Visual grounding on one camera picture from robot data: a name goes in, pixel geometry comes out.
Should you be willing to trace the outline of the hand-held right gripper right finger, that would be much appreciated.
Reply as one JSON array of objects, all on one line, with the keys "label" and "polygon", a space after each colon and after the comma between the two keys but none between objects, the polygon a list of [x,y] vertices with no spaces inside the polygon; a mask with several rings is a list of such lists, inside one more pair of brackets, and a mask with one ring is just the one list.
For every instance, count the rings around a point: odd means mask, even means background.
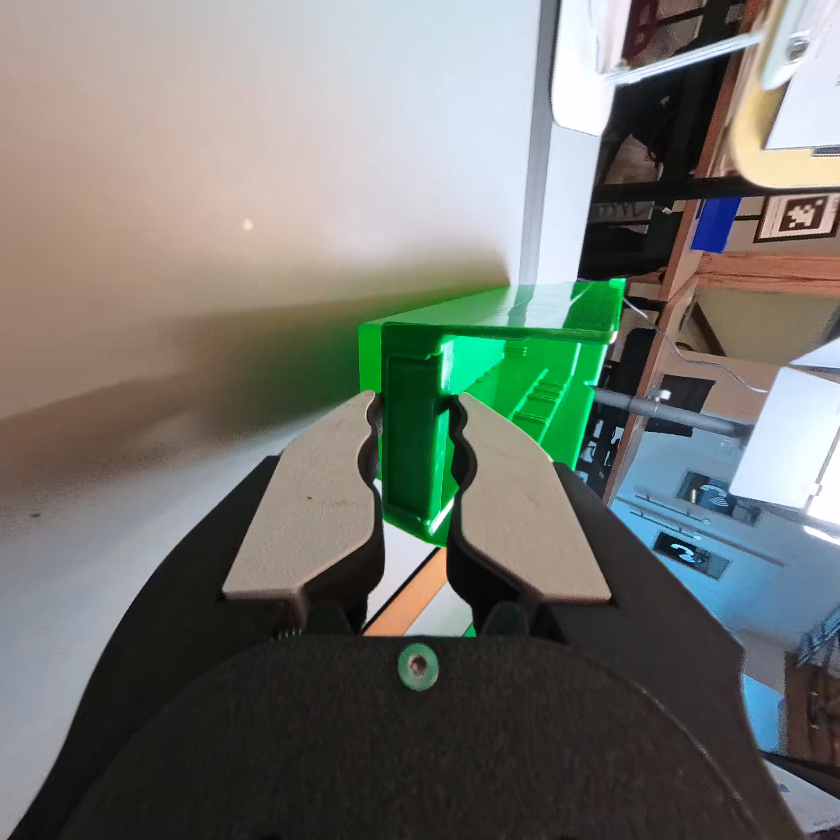
[{"label": "hand-held right gripper right finger", "polygon": [[450,406],[454,506],[447,579],[477,635],[494,613],[534,628],[553,606],[607,606],[613,593],[551,457],[513,422],[463,393]]}]

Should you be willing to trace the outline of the blue storage box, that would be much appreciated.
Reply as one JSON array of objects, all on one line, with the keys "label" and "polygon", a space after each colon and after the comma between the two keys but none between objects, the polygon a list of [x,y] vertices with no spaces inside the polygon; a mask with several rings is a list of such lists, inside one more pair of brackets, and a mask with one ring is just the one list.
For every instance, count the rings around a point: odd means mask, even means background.
[{"label": "blue storage box", "polygon": [[726,250],[732,226],[739,215],[740,196],[706,198],[697,213],[697,225],[690,248],[712,254]]}]

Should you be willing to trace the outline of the instruction sheet on board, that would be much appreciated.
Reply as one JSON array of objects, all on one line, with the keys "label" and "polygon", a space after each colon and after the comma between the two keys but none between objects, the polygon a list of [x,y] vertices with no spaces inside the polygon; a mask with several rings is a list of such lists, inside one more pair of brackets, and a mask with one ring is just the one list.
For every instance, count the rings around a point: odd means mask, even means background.
[{"label": "instruction sheet on board", "polygon": [[[839,2],[830,14],[813,51],[800,66],[824,53],[838,54]],[[746,33],[765,28],[774,2],[764,2]],[[789,82],[772,91],[760,87],[761,45],[745,49],[726,121],[725,146],[731,162],[747,181],[773,191],[837,189],[838,146],[818,150],[768,150],[764,147]]]}]

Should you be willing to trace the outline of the white stand rod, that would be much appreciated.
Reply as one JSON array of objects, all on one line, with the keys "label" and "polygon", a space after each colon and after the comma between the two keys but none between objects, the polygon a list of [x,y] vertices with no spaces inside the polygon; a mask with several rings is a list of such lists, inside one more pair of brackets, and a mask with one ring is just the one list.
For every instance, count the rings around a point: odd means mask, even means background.
[{"label": "white stand rod", "polygon": [[598,74],[598,77],[615,88],[629,87],[650,78],[687,69],[758,46],[762,43],[764,37],[765,28],[761,28],[746,34],[725,38],[710,45],[698,47],[645,66],[635,68],[624,65],[618,66],[613,70]]}]

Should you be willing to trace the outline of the metal pole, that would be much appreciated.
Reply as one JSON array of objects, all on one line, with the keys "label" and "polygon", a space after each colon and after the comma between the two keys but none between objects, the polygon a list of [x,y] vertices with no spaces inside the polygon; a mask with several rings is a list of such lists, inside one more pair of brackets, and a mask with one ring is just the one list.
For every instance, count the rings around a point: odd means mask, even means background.
[{"label": "metal pole", "polygon": [[704,413],[694,413],[663,402],[613,392],[600,387],[594,387],[592,390],[595,403],[614,407],[628,414],[694,427],[711,434],[719,434],[730,438],[748,438],[754,430],[754,424],[741,423]]}]

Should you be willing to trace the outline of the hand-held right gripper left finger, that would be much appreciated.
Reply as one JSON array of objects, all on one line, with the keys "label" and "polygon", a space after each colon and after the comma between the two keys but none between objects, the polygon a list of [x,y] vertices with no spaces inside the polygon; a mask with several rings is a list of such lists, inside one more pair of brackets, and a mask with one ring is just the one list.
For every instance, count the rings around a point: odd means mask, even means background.
[{"label": "hand-held right gripper left finger", "polygon": [[300,626],[331,602],[362,624],[385,571],[379,436],[380,397],[366,390],[283,449],[223,584],[226,600],[284,602]]}]

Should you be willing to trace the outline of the black-white marker sign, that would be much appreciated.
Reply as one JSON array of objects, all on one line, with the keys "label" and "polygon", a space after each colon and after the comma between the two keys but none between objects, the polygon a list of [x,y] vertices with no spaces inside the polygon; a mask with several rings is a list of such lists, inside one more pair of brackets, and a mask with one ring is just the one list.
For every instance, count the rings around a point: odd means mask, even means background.
[{"label": "black-white marker sign", "polygon": [[756,245],[833,238],[839,226],[839,193],[766,196],[753,237]]}]

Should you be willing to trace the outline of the printed instruction sheet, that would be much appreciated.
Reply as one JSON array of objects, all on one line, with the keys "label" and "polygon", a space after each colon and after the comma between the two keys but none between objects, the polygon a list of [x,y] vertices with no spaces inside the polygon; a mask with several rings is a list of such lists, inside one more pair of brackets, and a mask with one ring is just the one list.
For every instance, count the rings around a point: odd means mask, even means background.
[{"label": "printed instruction sheet", "polygon": [[818,150],[839,145],[839,56],[804,62],[785,89],[764,147]]}]

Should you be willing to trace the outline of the white page holder bar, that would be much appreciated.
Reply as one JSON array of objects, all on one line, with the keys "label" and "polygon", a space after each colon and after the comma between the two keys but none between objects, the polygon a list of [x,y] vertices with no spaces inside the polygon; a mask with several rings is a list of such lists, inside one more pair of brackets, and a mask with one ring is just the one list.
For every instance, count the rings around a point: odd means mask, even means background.
[{"label": "white page holder bar", "polygon": [[813,51],[833,2],[773,2],[759,59],[759,84],[772,91],[787,84]]}]

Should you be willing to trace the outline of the wood-edged white desk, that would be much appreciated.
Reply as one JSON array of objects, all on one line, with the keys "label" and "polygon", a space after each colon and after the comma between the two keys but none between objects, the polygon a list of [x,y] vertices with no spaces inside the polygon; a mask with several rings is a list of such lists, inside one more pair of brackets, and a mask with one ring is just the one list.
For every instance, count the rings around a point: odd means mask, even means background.
[{"label": "wood-edged white desk", "polygon": [[368,637],[405,636],[447,583],[447,552],[432,552],[362,630]]}]

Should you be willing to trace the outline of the green plastic bin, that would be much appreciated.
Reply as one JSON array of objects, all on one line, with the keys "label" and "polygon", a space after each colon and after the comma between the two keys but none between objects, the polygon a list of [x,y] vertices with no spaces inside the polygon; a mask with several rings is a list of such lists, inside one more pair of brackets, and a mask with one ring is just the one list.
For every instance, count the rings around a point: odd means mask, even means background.
[{"label": "green plastic bin", "polygon": [[381,396],[384,519],[446,545],[450,398],[467,393],[575,468],[627,280],[497,287],[365,322],[360,389]]}]

